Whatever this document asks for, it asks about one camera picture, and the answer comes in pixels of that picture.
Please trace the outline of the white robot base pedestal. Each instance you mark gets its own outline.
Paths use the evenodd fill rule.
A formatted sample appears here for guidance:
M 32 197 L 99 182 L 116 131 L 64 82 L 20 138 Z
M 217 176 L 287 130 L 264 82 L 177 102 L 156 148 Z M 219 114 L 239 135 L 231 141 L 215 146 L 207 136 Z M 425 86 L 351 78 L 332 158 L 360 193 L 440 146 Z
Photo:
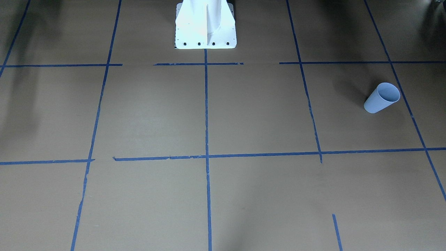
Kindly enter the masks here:
M 184 0 L 176 5 L 174 46 L 180 50 L 237 46 L 232 0 Z

